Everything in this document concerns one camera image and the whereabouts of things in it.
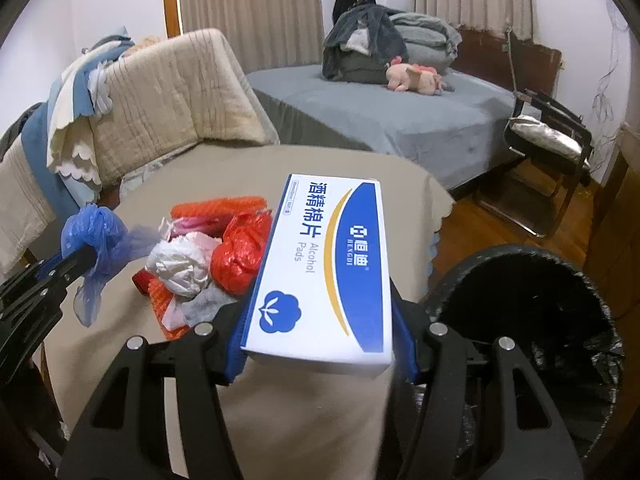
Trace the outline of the dark wooden headboard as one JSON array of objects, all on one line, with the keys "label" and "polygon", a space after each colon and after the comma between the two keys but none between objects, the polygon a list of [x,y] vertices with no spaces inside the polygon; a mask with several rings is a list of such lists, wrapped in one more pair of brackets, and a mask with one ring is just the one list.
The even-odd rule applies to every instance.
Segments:
[{"label": "dark wooden headboard", "polygon": [[451,67],[506,89],[554,97],[562,62],[560,50],[533,40],[519,40],[513,32],[502,37],[487,30],[460,27],[462,43]]}]

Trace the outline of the pile of grey folded blankets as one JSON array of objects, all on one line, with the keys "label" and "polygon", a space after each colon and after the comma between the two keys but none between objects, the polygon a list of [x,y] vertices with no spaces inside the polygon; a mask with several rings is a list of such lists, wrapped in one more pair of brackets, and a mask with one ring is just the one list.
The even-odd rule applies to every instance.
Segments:
[{"label": "pile of grey folded blankets", "polygon": [[390,20],[405,41],[412,64],[444,74],[458,57],[460,32],[442,18],[416,12],[399,12]]}]

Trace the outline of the grey sheeted bed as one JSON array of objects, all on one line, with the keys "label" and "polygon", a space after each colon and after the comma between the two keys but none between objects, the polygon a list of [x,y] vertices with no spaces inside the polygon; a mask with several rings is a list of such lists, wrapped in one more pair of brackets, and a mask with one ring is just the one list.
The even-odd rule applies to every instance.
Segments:
[{"label": "grey sheeted bed", "polygon": [[514,97],[453,70],[439,96],[328,81],[318,65],[247,77],[284,144],[348,148],[409,159],[454,190],[512,162],[503,131]]}]

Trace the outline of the grey sock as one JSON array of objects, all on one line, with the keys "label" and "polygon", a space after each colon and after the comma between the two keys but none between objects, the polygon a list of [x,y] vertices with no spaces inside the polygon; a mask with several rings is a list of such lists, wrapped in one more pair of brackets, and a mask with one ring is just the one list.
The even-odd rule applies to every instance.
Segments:
[{"label": "grey sock", "polygon": [[236,298],[215,284],[209,284],[193,299],[178,302],[186,325],[194,327],[203,322],[213,321],[219,310],[227,304],[234,304]]}]

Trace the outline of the blue white scalloped blanket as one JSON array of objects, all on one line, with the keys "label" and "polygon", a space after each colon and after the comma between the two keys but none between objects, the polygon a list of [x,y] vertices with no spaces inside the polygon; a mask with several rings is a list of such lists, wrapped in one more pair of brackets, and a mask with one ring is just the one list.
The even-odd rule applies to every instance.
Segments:
[{"label": "blue white scalloped blanket", "polygon": [[60,219],[95,202],[101,191],[90,122],[111,113],[106,70],[133,46],[121,27],[82,50],[24,125],[21,142],[29,167]]}]

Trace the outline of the beige sofa seat cover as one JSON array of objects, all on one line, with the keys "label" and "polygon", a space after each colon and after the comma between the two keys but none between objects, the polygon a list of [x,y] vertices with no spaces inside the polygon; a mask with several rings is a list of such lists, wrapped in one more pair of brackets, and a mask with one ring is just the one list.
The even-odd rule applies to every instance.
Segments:
[{"label": "beige sofa seat cover", "polygon": [[172,206],[256,195],[264,258],[237,304],[168,341],[132,284],[98,319],[73,306],[47,339],[72,435],[64,479],[372,479],[394,378],[390,292],[424,295],[454,201],[397,156],[204,145],[130,193],[127,226]]}]

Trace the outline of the white plastic bag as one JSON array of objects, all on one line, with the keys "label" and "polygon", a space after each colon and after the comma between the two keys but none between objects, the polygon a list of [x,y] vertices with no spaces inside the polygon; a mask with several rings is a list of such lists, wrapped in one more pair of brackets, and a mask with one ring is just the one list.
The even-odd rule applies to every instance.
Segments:
[{"label": "white plastic bag", "polygon": [[212,280],[210,262],[220,244],[220,238],[200,232],[161,240],[148,255],[145,270],[173,294],[193,298]]}]

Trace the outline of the pink plush pig toy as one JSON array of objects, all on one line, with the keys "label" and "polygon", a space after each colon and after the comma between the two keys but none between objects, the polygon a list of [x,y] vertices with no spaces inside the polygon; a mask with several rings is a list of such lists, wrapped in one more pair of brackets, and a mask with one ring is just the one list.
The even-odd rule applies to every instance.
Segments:
[{"label": "pink plush pig toy", "polygon": [[434,96],[445,89],[442,76],[433,67],[402,62],[393,58],[386,70],[386,88],[393,92],[414,92]]}]

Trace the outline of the black trash bin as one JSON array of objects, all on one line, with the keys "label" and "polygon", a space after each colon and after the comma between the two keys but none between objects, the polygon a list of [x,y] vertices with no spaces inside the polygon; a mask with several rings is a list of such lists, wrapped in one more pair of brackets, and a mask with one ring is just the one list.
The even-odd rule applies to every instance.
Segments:
[{"label": "black trash bin", "polygon": [[611,311],[582,271],[545,249],[489,247],[450,269],[423,305],[466,339],[512,338],[588,460],[613,415],[625,357]]}]

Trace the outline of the beige left curtain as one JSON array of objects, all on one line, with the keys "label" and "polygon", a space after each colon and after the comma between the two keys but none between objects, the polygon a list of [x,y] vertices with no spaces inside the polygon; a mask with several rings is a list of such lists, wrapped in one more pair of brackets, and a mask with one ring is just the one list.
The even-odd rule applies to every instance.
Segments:
[{"label": "beige left curtain", "polygon": [[321,0],[180,0],[181,28],[216,28],[244,72],[318,64]]}]

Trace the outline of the silver seat cushion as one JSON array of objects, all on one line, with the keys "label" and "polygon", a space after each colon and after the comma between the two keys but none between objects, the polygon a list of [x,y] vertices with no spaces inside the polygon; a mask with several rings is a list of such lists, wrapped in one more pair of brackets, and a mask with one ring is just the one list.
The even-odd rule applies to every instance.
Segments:
[{"label": "silver seat cushion", "polygon": [[508,126],[516,136],[537,148],[560,155],[572,162],[578,162],[580,159],[582,148],[576,140],[533,116],[511,117]]}]

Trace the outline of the red plastic bag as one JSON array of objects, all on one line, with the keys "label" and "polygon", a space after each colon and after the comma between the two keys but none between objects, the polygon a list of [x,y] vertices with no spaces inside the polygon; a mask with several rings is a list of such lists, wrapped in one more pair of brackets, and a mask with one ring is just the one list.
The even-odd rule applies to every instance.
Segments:
[{"label": "red plastic bag", "polygon": [[214,282],[232,296],[242,296],[256,278],[272,225],[270,210],[237,214],[210,260]]}]

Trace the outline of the wooden wardrobe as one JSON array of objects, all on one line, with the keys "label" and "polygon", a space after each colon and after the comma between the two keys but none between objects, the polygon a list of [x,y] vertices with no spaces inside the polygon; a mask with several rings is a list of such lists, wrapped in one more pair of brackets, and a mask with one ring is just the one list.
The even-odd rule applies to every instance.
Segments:
[{"label": "wooden wardrobe", "polygon": [[620,125],[605,182],[594,199],[584,272],[614,318],[639,305],[639,133]]}]

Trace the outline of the dark blue grey jacket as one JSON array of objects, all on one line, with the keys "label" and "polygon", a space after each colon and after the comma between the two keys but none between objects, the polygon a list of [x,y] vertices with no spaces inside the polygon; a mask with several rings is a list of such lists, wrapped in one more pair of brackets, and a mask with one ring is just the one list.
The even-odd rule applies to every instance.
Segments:
[{"label": "dark blue grey jacket", "polygon": [[342,14],[323,43],[323,78],[386,84],[390,63],[409,59],[405,40],[390,19],[397,13],[367,3]]}]

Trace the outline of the black metal chair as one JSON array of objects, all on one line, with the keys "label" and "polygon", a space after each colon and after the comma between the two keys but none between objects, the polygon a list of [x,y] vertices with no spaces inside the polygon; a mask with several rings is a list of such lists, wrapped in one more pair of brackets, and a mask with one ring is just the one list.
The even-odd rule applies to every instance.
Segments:
[{"label": "black metal chair", "polygon": [[[555,97],[513,90],[514,107],[503,130],[503,141],[516,156],[506,170],[491,176],[477,190],[477,205],[514,223],[537,238],[548,238],[560,225],[578,185],[590,182],[592,134],[582,118]],[[578,162],[520,139],[509,129],[511,117],[533,116],[571,136],[582,148]]]}]

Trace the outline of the pink sock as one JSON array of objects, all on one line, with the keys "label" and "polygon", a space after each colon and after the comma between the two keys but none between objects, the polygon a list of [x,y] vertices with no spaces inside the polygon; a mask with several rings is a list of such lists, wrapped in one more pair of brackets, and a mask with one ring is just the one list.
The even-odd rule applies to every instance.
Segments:
[{"label": "pink sock", "polygon": [[[206,217],[181,218],[174,222],[171,222],[170,229],[167,231],[167,236],[164,240],[172,240],[174,237],[186,235],[191,232],[200,232],[210,237],[221,239],[221,234],[219,233],[219,231],[223,230],[226,227],[228,221],[229,219],[226,217],[222,218],[222,220],[209,219]],[[214,282],[213,278],[209,284],[217,285]],[[179,310],[178,302],[181,300],[190,300],[194,297],[184,298],[173,294],[169,290],[168,292],[171,298],[169,299],[164,313],[160,316],[160,322],[162,323],[163,328],[165,330],[168,330],[168,332],[176,332],[177,330],[182,330],[183,328],[189,327],[186,325],[186,321],[184,320],[183,315]]]}]

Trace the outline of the white blue alcohol pads box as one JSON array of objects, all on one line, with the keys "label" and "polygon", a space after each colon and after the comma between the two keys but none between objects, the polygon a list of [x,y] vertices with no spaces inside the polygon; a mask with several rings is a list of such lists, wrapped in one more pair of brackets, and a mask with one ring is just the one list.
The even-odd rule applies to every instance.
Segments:
[{"label": "white blue alcohol pads box", "polygon": [[380,182],[290,174],[240,347],[251,358],[376,376],[393,362]]}]

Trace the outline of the beige quilted sofa back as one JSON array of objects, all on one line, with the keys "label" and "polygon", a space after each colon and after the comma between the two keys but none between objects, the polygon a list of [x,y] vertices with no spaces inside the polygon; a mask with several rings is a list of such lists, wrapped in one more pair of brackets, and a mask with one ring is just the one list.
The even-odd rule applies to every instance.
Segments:
[{"label": "beige quilted sofa back", "polygon": [[[111,65],[106,81],[111,113],[90,122],[102,188],[157,157],[204,140],[279,141],[217,29],[144,47]],[[1,162],[2,272],[9,272],[59,219],[29,167],[21,133]]]}]

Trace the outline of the orange ribbed knit cloth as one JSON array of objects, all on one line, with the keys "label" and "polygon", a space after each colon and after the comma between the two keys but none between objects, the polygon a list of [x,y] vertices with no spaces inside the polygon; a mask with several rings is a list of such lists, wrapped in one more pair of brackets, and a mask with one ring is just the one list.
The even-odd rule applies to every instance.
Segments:
[{"label": "orange ribbed knit cloth", "polygon": [[[226,227],[219,231],[222,238],[228,224],[237,214],[261,212],[265,210],[270,209],[267,207],[267,201],[260,196],[223,197],[206,200],[205,202],[178,204],[171,208],[169,218],[160,224],[160,240],[166,238],[171,222],[181,218],[206,217],[209,219],[222,220],[222,218],[226,217],[229,221]],[[178,339],[191,328],[186,327],[176,332],[168,332],[168,330],[163,328],[160,322],[160,316],[164,313],[171,296],[168,290],[160,284],[160,281],[154,278],[149,271],[145,270],[145,265],[139,272],[134,274],[132,281],[142,295],[150,298],[152,311],[166,339]]]}]

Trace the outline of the blue plastic bag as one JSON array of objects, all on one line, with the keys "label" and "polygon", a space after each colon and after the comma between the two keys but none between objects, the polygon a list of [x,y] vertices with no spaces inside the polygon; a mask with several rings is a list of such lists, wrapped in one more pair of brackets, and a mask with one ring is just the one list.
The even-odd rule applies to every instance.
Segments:
[{"label": "blue plastic bag", "polygon": [[96,260],[82,274],[84,282],[74,298],[74,312],[82,326],[90,327],[96,322],[106,283],[130,261],[147,257],[159,242],[157,229],[128,229],[111,209],[96,204],[83,206],[66,220],[61,234],[62,257],[67,258],[84,246],[92,247],[96,253]]}]

